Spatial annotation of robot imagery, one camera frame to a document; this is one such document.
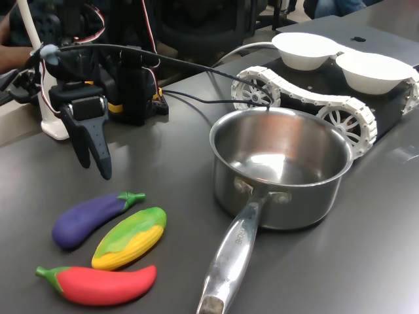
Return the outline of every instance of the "eggplant green stem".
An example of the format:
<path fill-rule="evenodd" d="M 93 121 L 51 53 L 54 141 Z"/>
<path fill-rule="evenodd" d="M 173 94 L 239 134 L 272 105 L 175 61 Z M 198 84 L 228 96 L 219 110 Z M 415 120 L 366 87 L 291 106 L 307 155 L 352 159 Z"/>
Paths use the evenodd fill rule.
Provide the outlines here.
<path fill-rule="evenodd" d="M 122 192 L 118 195 L 118 199 L 125 201 L 125 206 L 122 212 L 125 212 L 129 210 L 132 206 L 134 206 L 139 201 L 145 200 L 145 194 L 144 193 L 129 193 L 129 192 Z"/>

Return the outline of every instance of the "white paper bowl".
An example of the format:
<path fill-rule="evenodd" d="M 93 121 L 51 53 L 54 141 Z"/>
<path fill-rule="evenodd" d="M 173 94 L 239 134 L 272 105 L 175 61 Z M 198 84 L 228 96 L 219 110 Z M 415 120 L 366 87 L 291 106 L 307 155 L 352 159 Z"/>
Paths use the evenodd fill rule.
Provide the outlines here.
<path fill-rule="evenodd" d="M 300 71 L 319 68 L 340 50 L 331 39 L 309 33 L 280 33 L 273 38 L 272 44 L 288 67 Z"/>
<path fill-rule="evenodd" d="M 402 80 L 412 76 L 414 69 L 391 57 L 381 54 L 349 52 L 336 58 L 346 82 L 354 90 L 382 95 L 395 88 Z"/>

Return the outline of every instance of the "saucepan handle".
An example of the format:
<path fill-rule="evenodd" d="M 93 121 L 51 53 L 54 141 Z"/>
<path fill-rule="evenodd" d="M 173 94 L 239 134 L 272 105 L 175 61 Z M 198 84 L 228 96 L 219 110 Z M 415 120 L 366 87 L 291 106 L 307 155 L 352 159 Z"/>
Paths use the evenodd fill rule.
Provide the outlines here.
<path fill-rule="evenodd" d="M 234 219 L 209 265 L 197 314 L 224 314 L 242 282 L 268 196 L 250 196 Z"/>

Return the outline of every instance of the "plastic toy vegetable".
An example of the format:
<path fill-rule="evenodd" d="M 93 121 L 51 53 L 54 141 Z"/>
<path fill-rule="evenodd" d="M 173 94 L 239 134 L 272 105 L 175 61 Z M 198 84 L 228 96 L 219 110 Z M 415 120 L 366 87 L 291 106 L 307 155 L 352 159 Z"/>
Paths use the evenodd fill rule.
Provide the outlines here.
<path fill-rule="evenodd" d="M 52 238 L 63 249 L 74 249 L 109 219 L 125 213 L 145 194 L 114 193 L 78 204 L 62 214 L 52 229 Z"/>
<path fill-rule="evenodd" d="M 45 278 L 64 298 L 83 305 L 116 305 L 146 293 L 157 270 L 149 266 L 133 272 L 112 272 L 84 267 L 38 267 L 36 276 Z"/>
<path fill-rule="evenodd" d="M 166 213 L 158 207 L 139 211 L 117 224 L 101 241 L 92 267 L 114 270 L 146 253 L 166 227 Z"/>

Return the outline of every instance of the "robotic arm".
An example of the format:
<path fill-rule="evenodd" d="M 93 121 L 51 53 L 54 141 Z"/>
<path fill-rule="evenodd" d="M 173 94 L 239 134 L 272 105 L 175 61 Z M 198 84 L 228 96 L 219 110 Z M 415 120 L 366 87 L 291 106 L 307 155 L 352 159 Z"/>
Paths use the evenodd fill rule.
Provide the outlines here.
<path fill-rule="evenodd" d="M 158 66 L 156 60 L 141 62 L 122 52 L 58 51 L 57 47 L 89 43 L 103 35 L 104 17 L 85 0 L 43 0 L 43 14 L 33 19 L 26 0 L 18 0 L 18 5 L 35 53 L 13 81 L 18 89 L 9 89 L 9 93 L 19 102 L 27 102 L 39 92 L 43 116 L 47 110 L 54 123 L 62 122 L 81 165 L 90 167 L 90 151 L 102 177 L 110 179 L 111 156 L 103 134 L 109 117 L 143 125 L 150 116 L 168 114 L 152 70 Z M 112 0 L 109 19 L 109 41 L 126 44 L 124 32 L 132 28 L 137 46 L 155 52 L 144 0 Z M 40 49 L 41 42 L 53 45 Z M 49 74 L 58 83 L 53 81 L 48 90 L 45 79 Z M 17 90 L 24 97 L 18 97 Z"/>

